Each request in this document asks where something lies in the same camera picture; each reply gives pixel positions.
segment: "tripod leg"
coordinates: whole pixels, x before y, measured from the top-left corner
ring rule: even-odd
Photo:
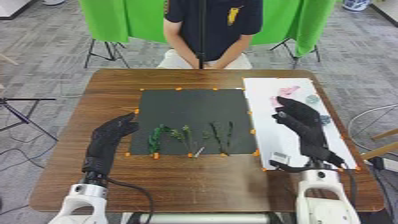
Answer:
[[[299,60],[299,58],[292,57],[292,69],[296,68],[298,60]]]
[[[317,62],[319,62],[319,50],[317,50],[317,45],[314,45],[314,54],[315,54],[315,58],[317,58]]]
[[[283,39],[283,41],[276,44],[276,46],[269,49],[269,51],[273,51],[278,48],[278,46],[285,44],[287,41],[289,41],[289,38]]]
[[[120,42],[116,42],[116,45],[125,49],[125,46],[122,45],[122,43]]]
[[[122,57],[122,55],[120,55],[120,52],[118,52],[118,50],[116,50],[116,48],[115,48],[115,45],[113,45],[113,49],[115,49],[115,53],[118,54],[120,61],[122,61],[124,65],[125,65],[125,68],[129,68],[129,66],[127,66],[127,62],[125,62],[124,57]]]
[[[108,42],[104,42],[104,47],[106,47],[106,51],[108,51],[108,60],[115,61],[115,52],[111,53]]]
[[[38,105],[38,100],[33,102],[33,106],[29,108],[26,118],[29,118],[29,116],[31,116],[31,113],[33,113],[33,110],[35,110],[36,105]]]
[[[287,46],[287,44],[283,43],[282,46],[283,46],[283,48],[285,48],[285,50],[287,50],[287,52],[289,52],[289,57],[294,59],[294,55],[292,55],[292,52],[291,52],[291,50],[289,50],[289,46]]]
[[[95,39],[92,39],[92,41],[90,41],[90,48],[88,48],[88,54],[86,54],[86,58],[84,58],[83,68],[86,68],[86,66],[88,66],[93,44],[95,44]]]
[[[8,109],[10,113],[17,117],[22,123],[31,124],[33,127],[40,130],[40,132],[45,134],[45,136],[58,141],[54,136],[47,133],[47,131],[42,129],[42,127],[33,123],[33,121],[26,118],[26,116],[20,114],[20,112],[13,109],[13,107],[8,104],[3,104],[3,107]]]

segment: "green screen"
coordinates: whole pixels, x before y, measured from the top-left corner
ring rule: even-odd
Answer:
[[[264,0],[264,25],[251,45],[296,40],[294,55],[314,48],[335,0]],[[127,42],[127,37],[164,43],[163,0],[79,0],[92,38]]]

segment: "chair leg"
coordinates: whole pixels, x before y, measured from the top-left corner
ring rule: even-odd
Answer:
[[[394,150],[398,150],[398,142],[390,143],[381,148],[378,148],[378,149],[371,150],[369,152],[365,152],[360,155],[362,160],[367,160],[367,159],[374,158],[376,156],[381,156],[385,153],[388,153]]]
[[[394,129],[394,130],[383,132],[379,135],[372,136],[371,140],[378,140],[378,139],[381,139],[381,138],[385,138],[385,137],[388,137],[390,135],[395,135],[395,134],[398,134],[398,129]]]
[[[3,58],[3,60],[4,60],[12,65],[17,65],[15,61],[13,61],[3,54],[0,54],[0,58]]]

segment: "cable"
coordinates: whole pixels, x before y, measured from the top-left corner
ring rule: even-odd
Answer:
[[[390,200],[388,200],[388,194],[387,194],[385,186],[381,184],[381,180],[379,180],[376,172],[378,172],[378,170],[372,168],[376,182],[378,182],[378,185],[381,187],[383,198],[387,198],[388,215],[390,215],[390,219],[392,219],[392,222],[394,222],[394,209],[392,209],[392,204],[390,204]]]
[[[353,125],[353,121],[355,121],[355,120],[356,120],[367,113],[371,113],[372,111],[376,111],[376,110],[383,110],[383,109],[388,109],[388,108],[394,109],[395,107],[398,107],[398,104],[392,104],[392,105],[388,105],[388,106],[376,107],[376,108],[365,110],[365,111],[363,111],[363,112],[351,118],[351,120],[349,120],[349,122],[347,122],[347,137],[349,137],[349,139],[351,139],[353,144],[355,144],[363,150],[367,150],[367,151],[372,151],[372,149],[369,149],[363,145],[360,145],[358,142],[356,142],[355,139],[353,139],[353,135],[351,135],[351,125]]]
[[[351,174],[351,170],[347,168],[347,165],[344,163],[344,173],[349,177],[349,197],[351,197],[351,207],[355,208],[355,205],[356,205],[356,181],[355,181],[355,177],[353,177],[353,174]]]
[[[54,145],[56,145],[56,141],[52,141],[52,145],[51,145],[51,147],[44,150],[44,152],[42,152],[36,156],[26,158],[26,160],[24,160],[22,162],[19,162],[19,163],[15,163],[13,165],[6,166],[6,167],[0,170],[0,172],[3,172],[8,168],[19,166],[24,162],[31,162],[31,160],[36,159],[36,158],[47,153],[47,151],[52,149]]]
[[[147,190],[141,187],[138,187],[136,185],[132,185],[129,183],[118,182],[116,180],[109,179],[108,177],[106,177],[106,181],[122,187],[132,188],[145,195],[147,200],[148,200],[148,216],[147,216],[145,224],[148,224],[150,218],[152,218],[152,213],[154,213],[154,201],[152,201],[150,193],[147,192]]]
[[[0,155],[3,155],[10,151],[17,151],[26,159],[24,162],[28,161],[40,169],[44,169],[44,167],[28,158],[26,153],[20,151],[20,149],[17,149],[17,148],[6,149],[3,152],[0,152]]]
[[[22,209],[26,207],[28,207],[28,205],[22,205],[20,207],[12,208],[8,211],[4,211],[4,212],[0,213],[0,216],[4,215],[8,212],[12,212],[12,211],[15,211],[15,210],[19,210],[19,209]]]

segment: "person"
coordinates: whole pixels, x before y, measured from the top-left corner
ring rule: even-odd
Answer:
[[[198,68],[198,0],[164,1],[163,35],[172,49],[157,68]],[[250,69],[243,54],[262,27],[262,0],[207,0],[205,69]]]

